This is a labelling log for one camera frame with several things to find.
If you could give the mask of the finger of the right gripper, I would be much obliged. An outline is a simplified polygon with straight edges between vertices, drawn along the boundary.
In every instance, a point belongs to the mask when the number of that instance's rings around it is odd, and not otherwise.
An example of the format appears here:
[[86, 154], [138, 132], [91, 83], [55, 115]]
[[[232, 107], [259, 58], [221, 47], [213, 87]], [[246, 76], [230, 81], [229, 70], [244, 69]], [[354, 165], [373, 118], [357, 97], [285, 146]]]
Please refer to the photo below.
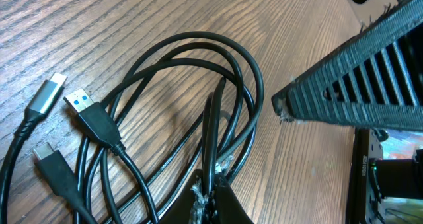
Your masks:
[[402, 0], [272, 96], [287, 121], [422, 131], [422, 0]]

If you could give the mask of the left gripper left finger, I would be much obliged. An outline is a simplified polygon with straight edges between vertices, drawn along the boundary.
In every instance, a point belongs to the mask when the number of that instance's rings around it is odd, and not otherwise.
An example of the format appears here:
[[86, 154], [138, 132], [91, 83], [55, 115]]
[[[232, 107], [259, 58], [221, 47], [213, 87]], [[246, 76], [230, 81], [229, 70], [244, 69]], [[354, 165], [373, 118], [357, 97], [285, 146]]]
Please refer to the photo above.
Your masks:
[[202, 170], [196, 169], [188, 179], [182, 192], [174, 203], [168, 208], [164, 216], [159, 220], [159, 224], [187, 224], [191, 216], [191, 209], [196, 200], [191, 187], [201, 179]]

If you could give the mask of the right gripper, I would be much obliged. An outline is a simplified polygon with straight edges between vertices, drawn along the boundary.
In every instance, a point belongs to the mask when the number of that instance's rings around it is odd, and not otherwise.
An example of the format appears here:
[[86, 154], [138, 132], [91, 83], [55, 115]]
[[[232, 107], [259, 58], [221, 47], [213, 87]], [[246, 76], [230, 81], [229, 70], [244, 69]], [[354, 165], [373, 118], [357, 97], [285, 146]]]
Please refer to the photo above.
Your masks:
[[408, 159], [386, 159], [384, 130], [355, 129], [346, 224], [386, 223], [394, 213], [384, 207], [387, 198], [422, 199], [422, 150]]

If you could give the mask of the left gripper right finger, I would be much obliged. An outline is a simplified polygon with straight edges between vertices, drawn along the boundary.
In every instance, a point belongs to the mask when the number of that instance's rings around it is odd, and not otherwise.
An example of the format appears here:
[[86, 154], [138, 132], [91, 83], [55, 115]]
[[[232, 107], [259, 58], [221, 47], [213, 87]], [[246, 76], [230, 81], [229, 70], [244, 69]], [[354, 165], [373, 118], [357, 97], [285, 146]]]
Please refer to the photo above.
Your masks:
[[225, 175], [221, 173], [215, 175], [213, 223], [253, 224], [232, 191]]

